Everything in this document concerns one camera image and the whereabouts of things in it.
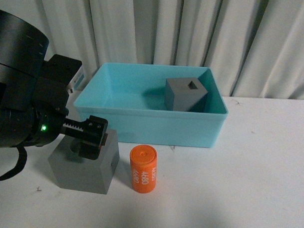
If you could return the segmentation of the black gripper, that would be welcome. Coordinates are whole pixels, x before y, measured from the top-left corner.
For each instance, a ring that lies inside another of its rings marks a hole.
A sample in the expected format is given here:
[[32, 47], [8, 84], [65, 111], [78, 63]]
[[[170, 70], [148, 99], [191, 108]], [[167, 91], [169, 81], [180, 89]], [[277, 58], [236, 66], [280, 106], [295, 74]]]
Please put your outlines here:
[[28, 135], [28, 145], [41, 147], [54, 141], [60, 134], [79, 139], [79, 156], [96, 160], [101, 146], [106, 141], [108, 121], [91, 115], [84, 121], [65, 118], [69, 113], [66, 108], [69, 94], [66, 85], [39, 78], [32, 98], [33, 126]]

